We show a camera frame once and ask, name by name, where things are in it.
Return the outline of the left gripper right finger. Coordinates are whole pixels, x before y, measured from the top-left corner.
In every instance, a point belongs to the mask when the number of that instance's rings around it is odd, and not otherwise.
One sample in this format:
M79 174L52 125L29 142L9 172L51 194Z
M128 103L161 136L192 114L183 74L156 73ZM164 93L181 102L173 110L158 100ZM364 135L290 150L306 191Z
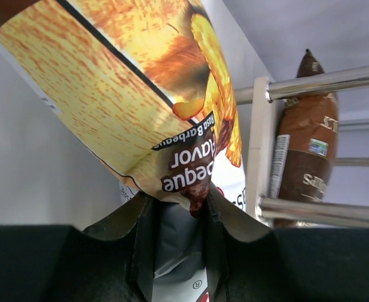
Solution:
M369 301L369 229L271 229L215 188L203 207L211 301Z

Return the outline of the white two-tier shelf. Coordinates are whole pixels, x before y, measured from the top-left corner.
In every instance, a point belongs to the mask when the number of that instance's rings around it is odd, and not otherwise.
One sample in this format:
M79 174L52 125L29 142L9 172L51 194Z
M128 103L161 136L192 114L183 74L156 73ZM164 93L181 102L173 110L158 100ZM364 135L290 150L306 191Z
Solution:
M250 216L267 226L271 226L274 219L286 219L340 227L369 227L368 206L301 203L268 197L280 119L279 101L365 86L369 86L369 66L280 82L259 77L253 87L236 90L238 104L252 105L246 169L246 212Z

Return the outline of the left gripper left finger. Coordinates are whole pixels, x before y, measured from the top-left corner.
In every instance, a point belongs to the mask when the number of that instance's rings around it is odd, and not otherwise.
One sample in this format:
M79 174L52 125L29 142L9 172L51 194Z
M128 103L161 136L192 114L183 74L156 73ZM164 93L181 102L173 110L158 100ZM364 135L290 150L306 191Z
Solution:
M0 301L150 301L153 222L137 196L85 230L0 226Z

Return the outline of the brown Chuba cassava bag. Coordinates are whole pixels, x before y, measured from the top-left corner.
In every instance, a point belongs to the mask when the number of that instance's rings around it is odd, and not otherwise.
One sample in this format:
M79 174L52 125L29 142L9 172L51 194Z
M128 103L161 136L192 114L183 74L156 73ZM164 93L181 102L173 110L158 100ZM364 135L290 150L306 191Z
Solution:
M201 1L0 1L0 44L124 185L200 215L245 185L229 71Z

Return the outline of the brown Kettle sea salt bag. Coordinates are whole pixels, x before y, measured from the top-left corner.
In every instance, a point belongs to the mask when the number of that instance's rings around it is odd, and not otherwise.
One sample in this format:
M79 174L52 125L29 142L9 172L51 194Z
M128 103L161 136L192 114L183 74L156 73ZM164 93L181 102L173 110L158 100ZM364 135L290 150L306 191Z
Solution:
M335 92L286 100L272 162L271 198L320 203L338 149Z

